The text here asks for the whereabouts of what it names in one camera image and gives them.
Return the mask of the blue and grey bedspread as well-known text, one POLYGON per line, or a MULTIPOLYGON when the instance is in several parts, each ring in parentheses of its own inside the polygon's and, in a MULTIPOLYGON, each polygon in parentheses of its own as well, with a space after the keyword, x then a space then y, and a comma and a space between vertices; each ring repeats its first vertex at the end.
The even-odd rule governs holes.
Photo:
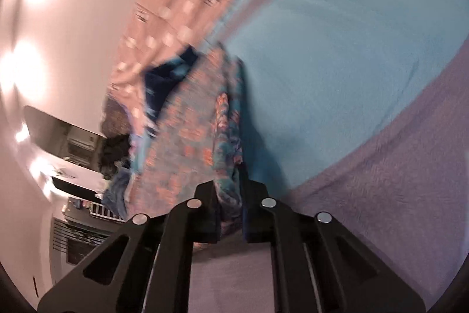
POLYGON ((250 180, 327 211, 423 299, 468 309, 468 0, 234 0, 250 180))

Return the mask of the navy star blanket roll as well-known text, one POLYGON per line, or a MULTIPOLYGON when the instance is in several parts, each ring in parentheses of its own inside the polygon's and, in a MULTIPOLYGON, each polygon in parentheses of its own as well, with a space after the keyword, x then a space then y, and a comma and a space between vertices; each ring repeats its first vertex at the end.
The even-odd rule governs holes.
POLYGON ((167 97, 191 71, 198 58, 198 52, 188 45, 178 56, 145 72, 145 114, 152 123, 158 119, 167 97))

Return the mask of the dark blue towel pile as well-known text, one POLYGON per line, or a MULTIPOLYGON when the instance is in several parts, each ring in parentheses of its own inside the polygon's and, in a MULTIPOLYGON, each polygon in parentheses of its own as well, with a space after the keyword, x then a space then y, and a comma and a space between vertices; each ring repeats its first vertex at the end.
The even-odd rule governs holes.
POLYGON ((120 168, 111 179, 102 197, 103 205, 122 220, 128 217, 125 191, 130 184, 131 175, 130 169, 120 168))

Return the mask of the white shelf rack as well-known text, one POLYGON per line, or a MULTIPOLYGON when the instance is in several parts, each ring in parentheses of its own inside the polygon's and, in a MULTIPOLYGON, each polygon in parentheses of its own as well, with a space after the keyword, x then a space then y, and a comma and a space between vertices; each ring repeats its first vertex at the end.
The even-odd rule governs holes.
POLYGON ((93 203, 90 204, 90 215, 97 219, 103 219, 110 222, 117 222, 123 223, 125 222, 124 219, 121 219, 117 215, 115 215, 112 211, 107 209, 104 205, 100 203, 93 203))

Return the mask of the black clothes pile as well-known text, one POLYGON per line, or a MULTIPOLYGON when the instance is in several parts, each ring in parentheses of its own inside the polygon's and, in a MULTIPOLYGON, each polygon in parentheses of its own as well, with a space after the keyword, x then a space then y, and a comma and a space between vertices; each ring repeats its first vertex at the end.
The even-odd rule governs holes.
POLYGON ((105 180, 110 180, 117 173, 116 162, 127 157, 130 150, 130 135, 120 134, 106 138, 98 159, 98 170, 105 180))

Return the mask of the floral teal orange garment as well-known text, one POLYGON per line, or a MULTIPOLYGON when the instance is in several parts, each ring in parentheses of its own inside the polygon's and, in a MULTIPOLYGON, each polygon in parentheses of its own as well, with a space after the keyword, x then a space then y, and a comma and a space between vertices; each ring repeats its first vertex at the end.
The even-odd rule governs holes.
POLYGON ((221 46, 199 58, 144 130, 134 157, 134 178, 125 193, 128 216, 155 217, 191 198, 211 181, 219 200, 222 233, 237 228, 242 200, 237 166, 244 95, 242 61, 221 46))

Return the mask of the purple patterned pillow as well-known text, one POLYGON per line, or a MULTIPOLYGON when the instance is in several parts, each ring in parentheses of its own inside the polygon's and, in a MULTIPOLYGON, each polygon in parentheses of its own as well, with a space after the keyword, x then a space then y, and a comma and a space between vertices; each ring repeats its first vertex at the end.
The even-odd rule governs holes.
POLYGON ((100 132, 106 138, 131 135, 133 132, 129 110, 111 95, 106 97, 103 105, 100 132))

